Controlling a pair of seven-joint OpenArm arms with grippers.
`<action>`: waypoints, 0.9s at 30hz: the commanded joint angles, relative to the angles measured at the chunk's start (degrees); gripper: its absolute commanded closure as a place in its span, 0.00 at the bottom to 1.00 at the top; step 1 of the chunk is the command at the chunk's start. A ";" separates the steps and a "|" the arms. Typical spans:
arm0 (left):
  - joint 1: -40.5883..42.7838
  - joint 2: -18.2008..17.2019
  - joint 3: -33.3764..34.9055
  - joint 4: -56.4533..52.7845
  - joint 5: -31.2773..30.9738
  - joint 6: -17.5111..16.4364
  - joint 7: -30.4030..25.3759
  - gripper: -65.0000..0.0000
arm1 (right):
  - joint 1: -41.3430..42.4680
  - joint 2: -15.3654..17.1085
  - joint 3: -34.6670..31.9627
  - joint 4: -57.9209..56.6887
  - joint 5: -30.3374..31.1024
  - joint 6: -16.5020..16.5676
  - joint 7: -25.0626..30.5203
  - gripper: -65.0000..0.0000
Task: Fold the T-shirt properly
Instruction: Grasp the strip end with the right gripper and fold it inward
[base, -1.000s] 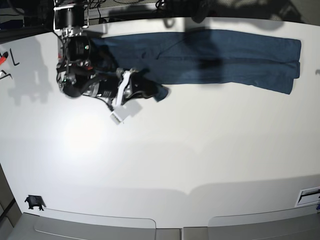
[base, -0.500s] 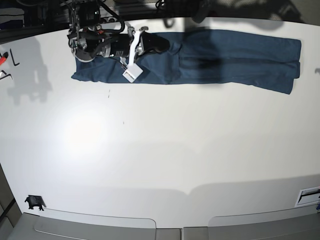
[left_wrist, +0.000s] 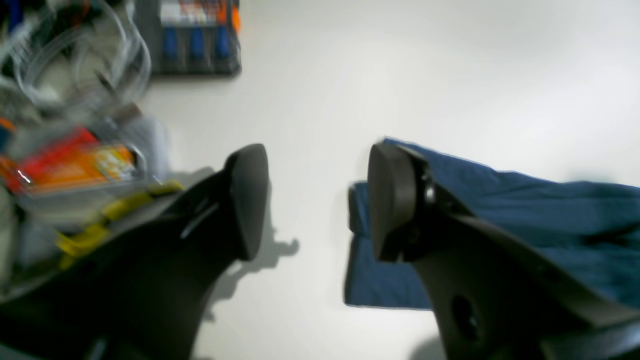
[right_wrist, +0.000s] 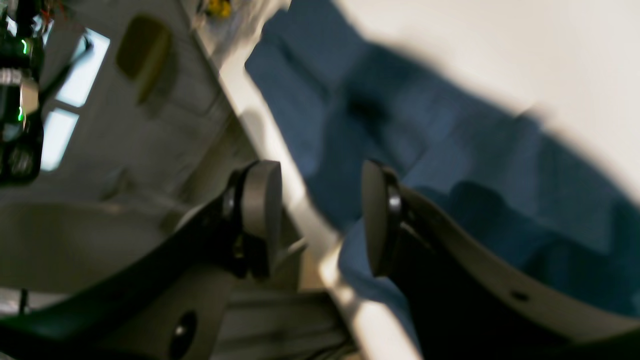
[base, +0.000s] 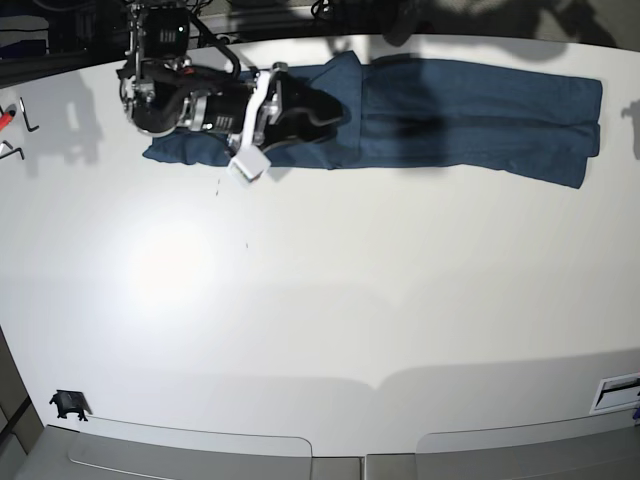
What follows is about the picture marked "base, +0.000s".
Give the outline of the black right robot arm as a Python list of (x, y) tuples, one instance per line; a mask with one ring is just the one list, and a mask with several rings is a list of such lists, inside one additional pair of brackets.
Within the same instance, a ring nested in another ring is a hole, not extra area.
[[(230, 61), (230, 70), (193, 63), (192, 27)], [(337, 99), (292, 76), (285, 63), (243, 77), (239, 58), (181, 1), (130, 2), (128, 28), (119, 96), (128, 120), (146, 135), (187, 130), (223, 139), (230, 154), (249, 147), (264, 153), (324, 140), (343, 118)]]

